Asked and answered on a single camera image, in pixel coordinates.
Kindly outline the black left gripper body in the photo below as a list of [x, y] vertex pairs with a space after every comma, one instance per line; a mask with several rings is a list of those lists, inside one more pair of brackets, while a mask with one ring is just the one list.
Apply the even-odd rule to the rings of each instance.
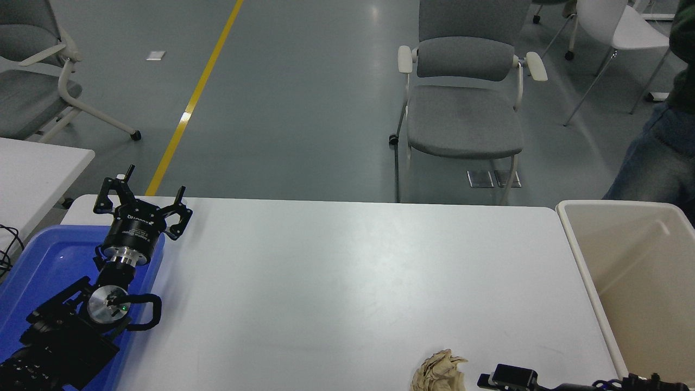
[[102, 253], [111, 255], [116, 248], [130, 248], [140, 255], [153, 255], [166, 224], [160, 208], [135, 200], [115, 209], [111, 228], [102, 243]]

